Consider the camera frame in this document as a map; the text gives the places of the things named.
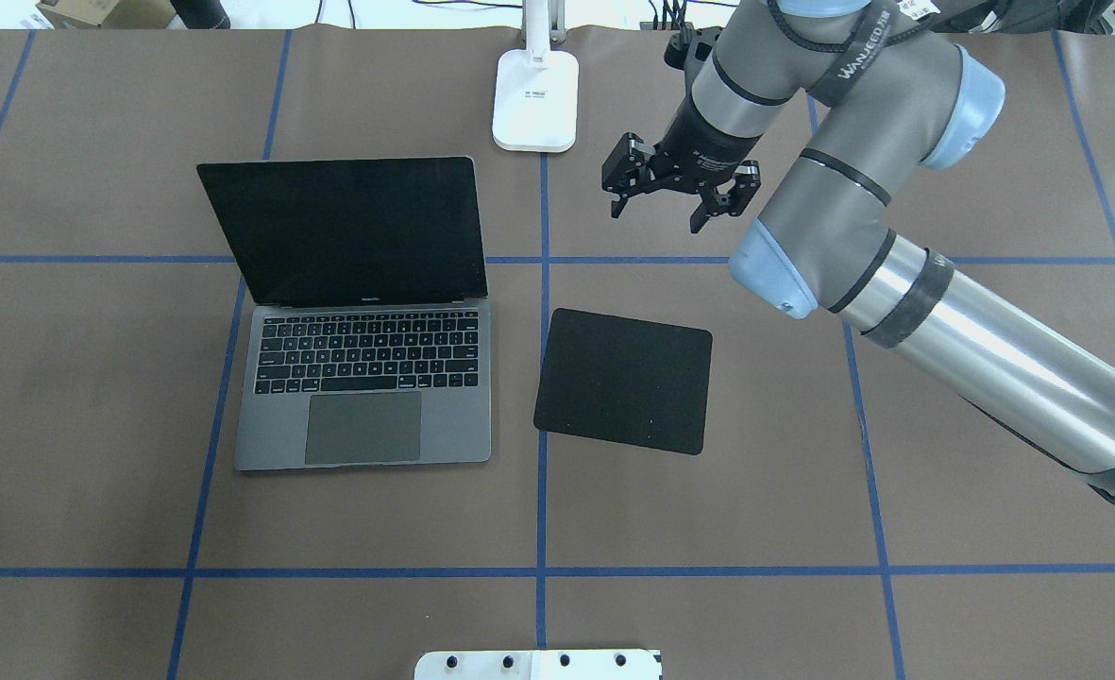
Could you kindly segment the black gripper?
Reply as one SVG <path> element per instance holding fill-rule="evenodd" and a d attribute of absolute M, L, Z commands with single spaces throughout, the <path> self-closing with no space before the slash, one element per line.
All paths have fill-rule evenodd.
<path fill-rule="evenodd" d="M 705 167 L 699 156 L 677 161 L 659 144 L 647 144 L 626 132 L 605 156 L 600 173 L 601 190 L 613 195 L 610 218 L 620 218 L 627 203 L 638 194 L 678 191 L 701 200 L 689 218 L 689 231 L 699 235 L 711 218 L 723 213 L 743 213 L 762 186 L 755 161 L 727 163 L 723 169 Z"/>

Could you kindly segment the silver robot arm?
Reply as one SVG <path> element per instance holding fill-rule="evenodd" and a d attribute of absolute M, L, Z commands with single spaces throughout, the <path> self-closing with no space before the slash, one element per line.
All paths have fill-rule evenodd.
<path fill-rule="evenodd" d="M 741 1 L 720 30 L 673 36 L 683 100 L 662 139 L 623 134 L 601 167 L 612 216 L 636 195 L 700 200 L 689 227 L 739 215 L 750 155 L 796 94 L 826 116 L 727 263 L 780 313 L 828 310 L 947 383 L 1115 507 L 1115 367 L 884 224 L 917 168 L 964 158 L 1005 82 L 898 1 Z"/>

